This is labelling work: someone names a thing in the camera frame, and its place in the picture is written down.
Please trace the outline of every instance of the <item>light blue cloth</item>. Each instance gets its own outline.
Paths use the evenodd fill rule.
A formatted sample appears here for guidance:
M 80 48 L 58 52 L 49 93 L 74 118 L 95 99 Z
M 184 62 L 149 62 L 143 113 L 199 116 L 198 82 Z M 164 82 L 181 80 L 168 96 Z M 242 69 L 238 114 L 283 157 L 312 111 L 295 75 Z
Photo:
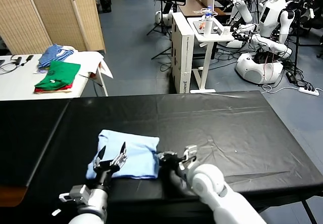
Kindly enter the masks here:
M 159 137 L 146 137 L 127 133 L 102 130 L 99 134 L 97 152 L 106 146 L 102 161 L 112 160 L 119 155 L 123 143 L 126 142 L 127 160 L 122 168 L 112 175 L 116 177 L 128 177 L 132 179 L 156 179 L 158 175 L 159 162 L 156 157 L 156 148 Z M 87 166 L 86 178 L 94 179 L 96 172 L 93 163 Z

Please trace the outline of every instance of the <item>red cloth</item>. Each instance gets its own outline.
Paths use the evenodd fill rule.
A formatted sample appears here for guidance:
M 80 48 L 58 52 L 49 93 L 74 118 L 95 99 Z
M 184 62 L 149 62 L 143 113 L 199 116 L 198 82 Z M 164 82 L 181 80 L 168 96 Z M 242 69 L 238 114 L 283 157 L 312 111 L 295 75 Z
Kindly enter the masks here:
M 66 86 L 64 86 L 64 87 L 62 87 L 60 89 L 57 89 L 57 90 L 70 89 L 70 88 L 72 88 L 72 86 L 73 86 L 73 83 L 71 83 L 69 85 L 66 85 Z M 39 93 L 39 92 L 44 92 L 44 91 L 46 91 L 46 90 L 35 88 L 35 91 L 34 92 Z

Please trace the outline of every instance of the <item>folded clothes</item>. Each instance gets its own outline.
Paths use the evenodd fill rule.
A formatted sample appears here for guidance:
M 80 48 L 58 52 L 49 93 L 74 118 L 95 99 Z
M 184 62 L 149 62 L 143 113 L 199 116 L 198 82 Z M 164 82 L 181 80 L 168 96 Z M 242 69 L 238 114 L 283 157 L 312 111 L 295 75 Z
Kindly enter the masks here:
M 112 175 L 116 177 L 128 177 L 132 179 L 156 179 L 158 175 L 159 163 L 156 157 L 156 148 L 159 137 L 146 137 L 127 133 L 102 130 L 99 134 L 97 152 L 106 146 L 102 161 L 112 160 L 120 153 L 122 144 L 126 142 L 127 160 L 122 168 Z M 96 173 L 93 164 L 97 158 L 88 165 L 86 178 L 94 179 Z
M 37 93 L 37 94 L 41 94 L 41 93 L 48 93 L 48 92 L 53 92 L 53 91 L 55 91 L 55 92 L 71 92 L 70 90 L 67 90 L 67 89 L 72 88 L 72 86 L 73 86 L 73 83 L 71 83 L 71 84 L 69 84 L 69 85 L 66 85 L 66 86 L 64 86 L 64 87 L 62 87 L 62 88 L 59 88 L 59 89 L 56 89 L 56 90 L 50 90 L 50 91 L 35 88 L 35 91 L 34 91 L 34 92 L 35 92 L 35 93 Z
M 45 78 L 35 85 L 36 89 L 57 90 L 70 85 L 81 65 L 52 61 Z
M 72 55 L 74 52 L 77 52 L 71 46 L 60 46 L 54 44 L 47 48 L 41 58 L 38 60 L 39 69 L 48 69 L 50 67 L 51 61 L 64 61 L 69 55 Z

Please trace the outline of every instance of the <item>black bag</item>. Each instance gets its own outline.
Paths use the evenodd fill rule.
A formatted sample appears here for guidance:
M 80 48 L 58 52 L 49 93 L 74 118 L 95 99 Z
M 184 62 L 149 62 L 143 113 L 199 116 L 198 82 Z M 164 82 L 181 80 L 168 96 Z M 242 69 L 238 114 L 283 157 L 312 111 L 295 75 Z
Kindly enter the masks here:
M 100 0 L 102 12 L 109 13 L 111 12 L 111 0 Z

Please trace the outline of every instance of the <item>green shirt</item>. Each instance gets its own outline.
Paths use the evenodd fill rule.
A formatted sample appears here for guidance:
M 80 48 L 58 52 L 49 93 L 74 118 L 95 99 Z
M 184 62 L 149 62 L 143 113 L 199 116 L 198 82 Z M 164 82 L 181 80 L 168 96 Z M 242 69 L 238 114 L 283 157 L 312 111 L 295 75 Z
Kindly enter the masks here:
M 51 61 L 50 68 L 45 78 L 35 85 L 37 89 L 56 90 L 70 85 L 81 65 L 70 64 L 62 61 Z

